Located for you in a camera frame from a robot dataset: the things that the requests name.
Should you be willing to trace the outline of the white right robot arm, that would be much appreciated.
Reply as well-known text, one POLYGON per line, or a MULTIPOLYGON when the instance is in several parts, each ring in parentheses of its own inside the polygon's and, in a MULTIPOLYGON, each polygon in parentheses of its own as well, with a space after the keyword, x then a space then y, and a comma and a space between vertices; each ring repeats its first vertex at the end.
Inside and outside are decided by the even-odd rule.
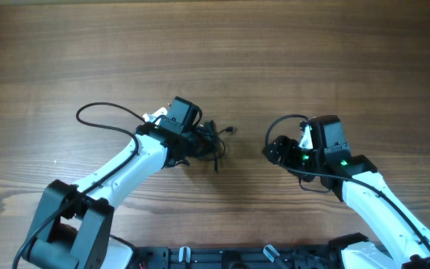
POLYGON ((355 233, 330 241, 331 268, 430 268, 430 230, 387 186, 365 155, 352 155, 343 125, 336 115, 300 116, 299 140, 284 135, 264 139, 263 154, 300 183, 321 181, 354 210, 384 246, 355 233))

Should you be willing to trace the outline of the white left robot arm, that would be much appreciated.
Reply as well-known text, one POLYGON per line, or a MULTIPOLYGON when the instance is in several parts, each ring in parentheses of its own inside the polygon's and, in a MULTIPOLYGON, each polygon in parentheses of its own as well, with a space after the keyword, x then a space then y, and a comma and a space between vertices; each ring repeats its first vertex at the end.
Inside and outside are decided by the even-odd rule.
POLYGON ((54 180, 13 268, 21 259, 39 268, 129 268, 136 250, 111 235, 114 212, 145 179, 206 150, 201 118, 197 105, 175 97, 169 108, 142 116, 129 144, 96 172, 72 184, 54 180))

